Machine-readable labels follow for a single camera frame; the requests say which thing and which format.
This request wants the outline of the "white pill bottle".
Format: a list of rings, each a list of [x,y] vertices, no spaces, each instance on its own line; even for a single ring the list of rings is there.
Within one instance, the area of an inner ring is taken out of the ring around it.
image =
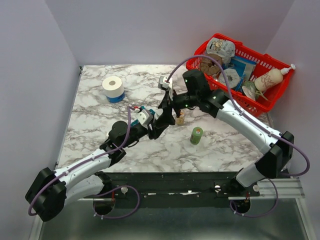
[[[154,113],[154,120],[158,120],[162,114],[163,114],[163,109],[162,108],[157,109]]]

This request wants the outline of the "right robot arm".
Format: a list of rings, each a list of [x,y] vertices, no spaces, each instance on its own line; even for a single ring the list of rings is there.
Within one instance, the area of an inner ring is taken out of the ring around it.
[[[172,79],[165,76],[159,78],[158,88],[165,91],[159,105],[163,110],[160,118],[165,120],[165,124],[174,124],[172,112],[179,115],[182,109],[198,107],[202,112],[233,127],[257,147],[262,157],[241,169],[230,183],[230,191],[236,196],[243,195],[257,181],[277,178],[292,158],[293,134],[268,127],[246,110],[240,109],[223,90],[212,90],[201,71],[188,70],[182,77],[187,92],[181,94],[174,91]]]

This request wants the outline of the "teal weekly pill organizer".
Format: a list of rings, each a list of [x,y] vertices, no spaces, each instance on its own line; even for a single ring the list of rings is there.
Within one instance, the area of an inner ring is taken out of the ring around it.
[[[132,106],[130,108],[133,113],[135,120],[131,123],[131,126],[141,124],[142,126],[147,126],[153,119],[155,111],[153,109],[146,109],[144,106]]]

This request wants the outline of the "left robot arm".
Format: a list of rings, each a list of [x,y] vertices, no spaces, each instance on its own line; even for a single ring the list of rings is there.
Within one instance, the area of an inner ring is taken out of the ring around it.
[[[72,188],[96,172],[118,163],[126,154],[123,148],[144,136],[155,140],[163,130],[155,123],[144,127],[140,123],[131,126],[124,121],[115,122],[107,140],[89,156],[58,170],[46,167],[37,174],[25,195],[29,203],[28,214],[38,215],[44,222],[53,219],[64,208]]]

